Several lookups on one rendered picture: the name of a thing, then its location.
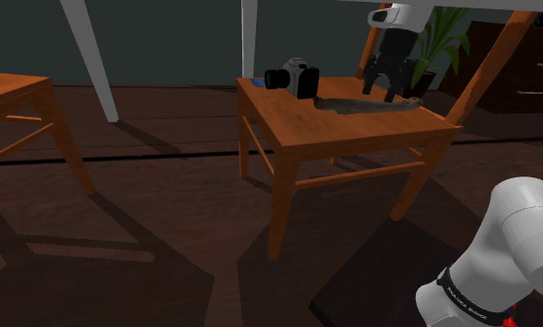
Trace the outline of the orange wooden chair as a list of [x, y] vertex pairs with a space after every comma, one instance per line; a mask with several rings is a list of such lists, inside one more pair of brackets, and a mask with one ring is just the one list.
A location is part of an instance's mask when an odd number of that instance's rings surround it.
[[96, 192], [68, 123], [54, 94], [51, 79], [0, 72], [0, 121], [37, 124], [33, 133], [0, 150], [0, 160], [39, 137], [49, 135], [87, 195]]
[[[534, 11], [511, 14], [497, 41], [447, 116], [423, 107], [413, 111], [341, 116], [318, 111], [311, 100], [298, 100], [284, 90], [265, 90], [239, 78], [239, 174], [248, 175], [249, 145], [258, 141], [256, 123], [275, 153], [266, 159], [272, 183], [268, 253], [278, 258], [295, 191], [407, 172], [409, 178], [390, 217], [399, 220], [462, 128], [462, 123], [520, 44], [536, 17]], [[414, 162], [334, 176], [300, 180], [300, 163], [381, 150], [405, 150]]]

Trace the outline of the dark wooden chest of drawers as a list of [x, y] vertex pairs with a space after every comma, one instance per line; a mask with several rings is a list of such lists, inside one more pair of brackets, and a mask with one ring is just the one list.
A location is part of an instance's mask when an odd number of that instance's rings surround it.
[[[439, 90], [459, 97], [502, 29], [498, 23], [473, 21], [467, 31], [470, 54], [459, 49], [459, 71], [449, 69]], [[477, 106], [494, 114], [543, 113], [543, 28], [529, 28]]]

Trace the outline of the long brown stick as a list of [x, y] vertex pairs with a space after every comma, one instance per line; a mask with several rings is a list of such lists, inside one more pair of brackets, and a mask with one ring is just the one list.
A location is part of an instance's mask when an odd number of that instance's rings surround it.
[[412, 111], [423, 105], [421, 98], [404, 98], [395, 102], [382, 102], [376, 100], [350, 99], [350, 98], [321, 98], [314, 97], [316, 109], [334, 112], [340, 115], [358, 113], [378, 113]]

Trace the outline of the green potted plant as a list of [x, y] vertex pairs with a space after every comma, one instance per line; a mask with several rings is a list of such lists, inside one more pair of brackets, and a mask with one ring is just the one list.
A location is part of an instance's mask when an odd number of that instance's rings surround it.
[[410, 85], [413, 97], [421, 98], [430, 84], [425, 82], [426, 73], [440, 72], [430, 64], [442, 52], [450, 57], [452, 70], [459, 73], [459, 47], [462, 46], [466, 56], [470, 55], [470, 41], [466, 34], [450, 35], [452, 29], [468, 12], [465, 7], [435, 7], [432, 20], [427, 22], [424, 31], [418, 36], [420, 58], [416, 61]]

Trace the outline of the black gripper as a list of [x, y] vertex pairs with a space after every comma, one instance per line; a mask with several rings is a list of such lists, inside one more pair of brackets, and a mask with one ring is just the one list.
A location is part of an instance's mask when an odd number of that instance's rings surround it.
[[376, 80], [383, 76], [387, 76], [390, 82], [384, 97], [385, 102], [392, 102], [405, 86], [411, 84], [416, 62], [407, 57], [411, 54], [418, 36], [417, 33], [405, 29], [385, 30], [379, 47], [380, 55], [370, 55], [363, 71], [364, 95], [369, 95]]

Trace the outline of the dark robot stand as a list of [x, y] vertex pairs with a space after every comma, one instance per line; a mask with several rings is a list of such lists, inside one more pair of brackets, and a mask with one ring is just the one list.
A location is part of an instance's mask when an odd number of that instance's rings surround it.
[[478, 230], [476, 218], [386, 220], [315, 295], [324, 327], [425, 327], [420, 286], [456, 261]]

